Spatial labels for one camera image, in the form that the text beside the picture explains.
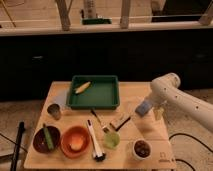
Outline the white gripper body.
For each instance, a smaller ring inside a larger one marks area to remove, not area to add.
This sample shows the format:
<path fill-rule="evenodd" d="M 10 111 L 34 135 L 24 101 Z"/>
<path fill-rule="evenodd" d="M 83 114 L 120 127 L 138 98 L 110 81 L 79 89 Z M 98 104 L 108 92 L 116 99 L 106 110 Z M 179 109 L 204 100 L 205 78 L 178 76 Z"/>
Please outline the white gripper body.
<path fill-rule="evenodd" d="M 154 113 L 155 120 L 156 121 L 160 120 L 164 113 L 164 107 L 163 107 L 164 103 L 154 101 L 154 100 L 149 100 L 149 104 L 151 105 L 151 109 Z"/>

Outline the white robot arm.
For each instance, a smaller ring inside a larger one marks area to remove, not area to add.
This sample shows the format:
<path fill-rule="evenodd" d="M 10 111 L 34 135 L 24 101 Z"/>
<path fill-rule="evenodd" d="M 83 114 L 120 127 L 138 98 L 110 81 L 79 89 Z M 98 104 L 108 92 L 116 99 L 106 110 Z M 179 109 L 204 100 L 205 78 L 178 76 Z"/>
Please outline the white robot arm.
<path fill-rule="evenodd" d="M 155 99 L 176 105 L 213 133 L 213 104 L 179 90 L 180 84 L 181 80 L 177 74 L 168 73 L 153 79 L 150 88 Z"/>

